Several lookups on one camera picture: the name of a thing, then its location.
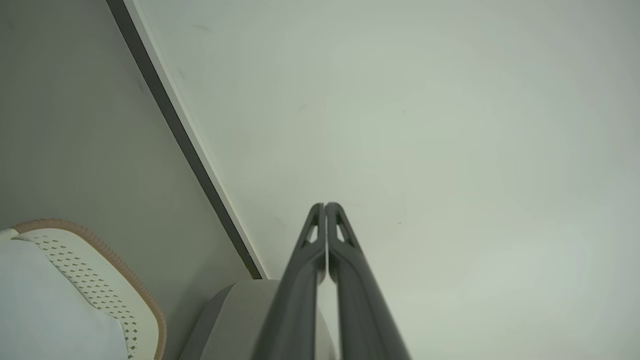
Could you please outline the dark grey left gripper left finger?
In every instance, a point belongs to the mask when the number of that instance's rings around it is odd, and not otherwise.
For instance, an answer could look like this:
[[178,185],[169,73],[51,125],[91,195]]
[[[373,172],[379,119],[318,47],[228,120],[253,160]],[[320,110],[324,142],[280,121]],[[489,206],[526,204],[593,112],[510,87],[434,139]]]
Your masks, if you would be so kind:
[[254,345],[254,360],[313,360],[318,286],[326,276],[324,203],[314,204],[279,281]]

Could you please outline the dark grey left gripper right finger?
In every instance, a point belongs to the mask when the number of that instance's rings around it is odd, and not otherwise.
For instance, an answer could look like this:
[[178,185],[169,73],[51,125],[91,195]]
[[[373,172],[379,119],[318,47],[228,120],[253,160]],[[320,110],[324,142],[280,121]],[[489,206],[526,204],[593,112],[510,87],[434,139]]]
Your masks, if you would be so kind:
[[345,210],[330,202],[326,219],[328,269],[337,287],[343,360],[409,360]]

